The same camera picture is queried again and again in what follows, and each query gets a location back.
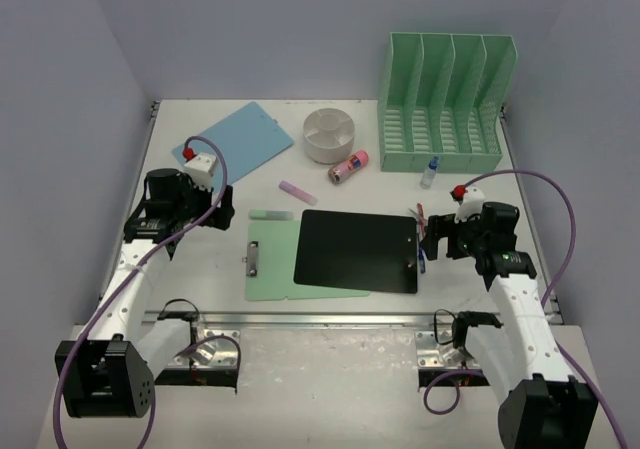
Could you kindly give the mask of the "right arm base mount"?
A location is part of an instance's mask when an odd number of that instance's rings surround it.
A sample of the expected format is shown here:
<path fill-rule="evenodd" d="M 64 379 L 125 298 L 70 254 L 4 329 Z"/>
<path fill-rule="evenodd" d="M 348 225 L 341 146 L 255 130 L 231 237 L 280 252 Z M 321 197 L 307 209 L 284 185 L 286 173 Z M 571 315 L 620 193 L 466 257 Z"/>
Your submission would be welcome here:
<path fill-rule="evenodd" d="M 432 329 L 418 330 L 414 333 L 417 359 L 418 384 L 426 388 L 438 375 L 455 370 L 480 372 L 479 364 L 451 344 L 443 342 L 451 336 L 449 329 L 441 330 L 437 342 Z"/>

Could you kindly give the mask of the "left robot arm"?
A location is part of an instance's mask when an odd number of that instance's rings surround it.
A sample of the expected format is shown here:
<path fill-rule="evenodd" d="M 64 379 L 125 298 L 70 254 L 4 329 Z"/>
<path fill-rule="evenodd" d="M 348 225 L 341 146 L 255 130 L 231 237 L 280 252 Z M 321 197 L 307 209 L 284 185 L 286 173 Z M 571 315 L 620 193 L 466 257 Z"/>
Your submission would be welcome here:
<path fill-rule="evenodd" d="M 78 338 L 61 342 L 54 356 L 70 417 L 141 418 L 155 401 L 155 380 L 176 355 L 195 362 L 206 354 L 208 338 L 193 328 L 193 317 L 161 320 L 147 334 L 141 326 L 185 228 L 230 226 L 233 189 L 215 194 L 208 176 L 172 168 L 146 174 L 103 300 Z"/>

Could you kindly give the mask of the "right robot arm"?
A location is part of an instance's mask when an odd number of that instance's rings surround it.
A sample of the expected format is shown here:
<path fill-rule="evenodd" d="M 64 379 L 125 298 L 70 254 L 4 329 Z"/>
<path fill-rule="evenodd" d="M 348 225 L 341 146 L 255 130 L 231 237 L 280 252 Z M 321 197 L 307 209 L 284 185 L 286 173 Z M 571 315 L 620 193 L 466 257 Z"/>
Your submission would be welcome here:
<path fill-rule="evenodd" d="M 497 425 L 506 448 L 583 448 L 598 401 L 561 354 L 546 319 L 531 257 L 517 250 L 519 210 L 485 202 L 478 212 L 429 218 L 421 242 L 426 257 L 438 257 L 441 240 L 450 259 L 469 257 L 493 300 L 496 314 L 456 315 L 446 337 L 456 361 L 472 358 L 499 404 Z"/>

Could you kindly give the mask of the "pink glue bottle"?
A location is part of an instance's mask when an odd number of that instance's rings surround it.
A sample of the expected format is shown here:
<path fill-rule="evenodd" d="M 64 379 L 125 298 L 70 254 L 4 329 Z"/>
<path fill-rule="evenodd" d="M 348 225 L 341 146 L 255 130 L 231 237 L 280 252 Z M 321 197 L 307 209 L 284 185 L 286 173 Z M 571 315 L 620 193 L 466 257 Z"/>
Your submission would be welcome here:
<path fill-rule="evenodd" d="M 356 172 L 363 169 L 369 162 L 369 155 L 366 151 L 360 150 L 349 156 L 346 160 L 336 164 L 328 170 L 329 180 L 334 185 L 342 184 Z"/>

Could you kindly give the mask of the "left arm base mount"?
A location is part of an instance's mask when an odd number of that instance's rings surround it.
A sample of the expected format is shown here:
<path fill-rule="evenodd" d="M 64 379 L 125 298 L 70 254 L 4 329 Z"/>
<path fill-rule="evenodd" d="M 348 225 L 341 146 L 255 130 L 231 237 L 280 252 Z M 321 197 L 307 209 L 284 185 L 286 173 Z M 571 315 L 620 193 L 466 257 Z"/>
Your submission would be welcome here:
<path fill-rule="evenodd" d="M 158 386 L 238 387 L 239 332 L 214 328 L 194 311 L 161 313 L 136 347 Z"/>

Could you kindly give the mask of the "black clipboard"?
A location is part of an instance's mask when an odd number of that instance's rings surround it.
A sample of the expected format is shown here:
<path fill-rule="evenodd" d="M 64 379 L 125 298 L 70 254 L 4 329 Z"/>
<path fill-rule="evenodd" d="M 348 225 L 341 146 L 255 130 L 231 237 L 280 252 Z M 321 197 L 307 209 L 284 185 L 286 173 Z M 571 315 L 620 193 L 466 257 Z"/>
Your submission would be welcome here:
<path fill-rule="evenodd" d="M 371 292 L 418 292 L 417 224 L 409 216 L 306 210 L 293 280 Z"/>

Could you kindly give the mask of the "black handled scissors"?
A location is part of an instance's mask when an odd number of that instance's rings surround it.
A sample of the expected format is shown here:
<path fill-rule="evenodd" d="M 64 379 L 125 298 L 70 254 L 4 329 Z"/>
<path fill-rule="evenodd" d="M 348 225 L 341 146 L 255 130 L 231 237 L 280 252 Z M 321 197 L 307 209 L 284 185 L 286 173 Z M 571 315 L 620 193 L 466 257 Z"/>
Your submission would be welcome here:
<path fill-rule="evenodd" d="M 421 216 L 418 212 L 416 212 L 415 210 L 409 208 L 408 209 L 409 213 L 412 215 L 412 217 L 416 220 L 416 222 L 422 227 L 425 227 L 425 219 L 423 216 Z"/>

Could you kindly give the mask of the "small clear spray bottle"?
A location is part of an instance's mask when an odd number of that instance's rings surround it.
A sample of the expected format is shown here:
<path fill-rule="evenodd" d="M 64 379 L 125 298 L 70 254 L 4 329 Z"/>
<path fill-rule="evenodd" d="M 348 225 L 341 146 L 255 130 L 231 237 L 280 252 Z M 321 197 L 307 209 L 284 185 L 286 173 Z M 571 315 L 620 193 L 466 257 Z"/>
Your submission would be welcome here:
<path fill-rule="evenodd" d="M 420 179 L 419 185 L 422 189 L 430 189 L 440 165 L 440 157 L 435 155 L 428 163 Z"/>

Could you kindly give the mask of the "green highlighter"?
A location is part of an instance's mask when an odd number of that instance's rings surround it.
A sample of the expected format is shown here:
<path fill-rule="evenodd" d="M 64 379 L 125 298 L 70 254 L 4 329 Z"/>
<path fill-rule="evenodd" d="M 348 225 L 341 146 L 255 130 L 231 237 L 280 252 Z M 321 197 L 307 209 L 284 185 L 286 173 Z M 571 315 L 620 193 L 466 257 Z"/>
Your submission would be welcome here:
<path fill-rule="evenodd" d="M 249 218 L 251 220 L 289 221 L 293 219 L 293 214 L 289 211 L 252 209 L 249 211 Z"/>

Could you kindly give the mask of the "red pen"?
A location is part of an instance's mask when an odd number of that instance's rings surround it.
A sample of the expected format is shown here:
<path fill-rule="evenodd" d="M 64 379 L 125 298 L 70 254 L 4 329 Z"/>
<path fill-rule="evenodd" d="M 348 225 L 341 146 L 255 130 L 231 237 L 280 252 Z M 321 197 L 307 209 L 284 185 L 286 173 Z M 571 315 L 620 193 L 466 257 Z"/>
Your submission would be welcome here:
<path fill-rule="evenodd" d="M 421 203 L 417 203 L 416 204 L 416 208 L 417 208 L 417 213 L 419 215 L 420 218 L 420 231 L 421 231 L 421 235 L 424 237 L 426 235 L 426 225 L 425 225 L 425 219 L 424 219 L 424 210 L 423 210 L 423 206 Z"/>

